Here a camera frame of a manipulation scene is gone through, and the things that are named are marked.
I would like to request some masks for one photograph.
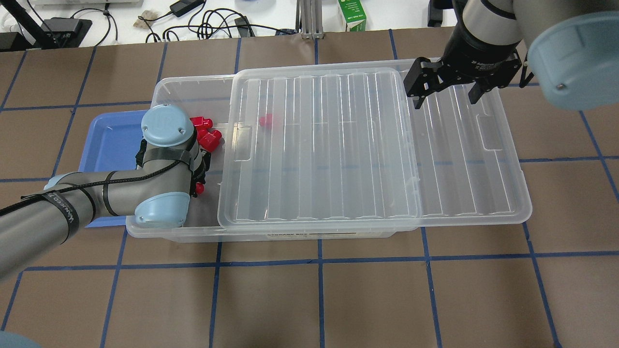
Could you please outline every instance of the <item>transparent lid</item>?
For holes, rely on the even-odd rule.
[[[422,215],[409,105],[390,67],[241,71],[218,220],[227,230],[410,230]]]

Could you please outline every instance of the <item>black stand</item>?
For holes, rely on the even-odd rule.
[[[17,3],[17,0],[0,0],[0,4],[15,17],[15,20],[32,35],[44,50],[59,48],[58,44],[28,15],[26,10]]]

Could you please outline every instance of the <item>black power adapter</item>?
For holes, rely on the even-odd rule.
[[[180,0],[176,1],[172,5],[170,5],[170,11],[174,13],[175,16],[181,17],[187,12],[195,9],[204,3],[205,0]]]

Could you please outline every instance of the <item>cardboard box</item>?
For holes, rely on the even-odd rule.
[[[338,0],[340,4],[338,12],[342,18],[342,24],[347,32],[364,32],[368,21],[361,0]]]

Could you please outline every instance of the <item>red cap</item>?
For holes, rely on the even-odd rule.
[[[200,183],[196,183],[196,193],[202,194],[204,192],[204,185]]]

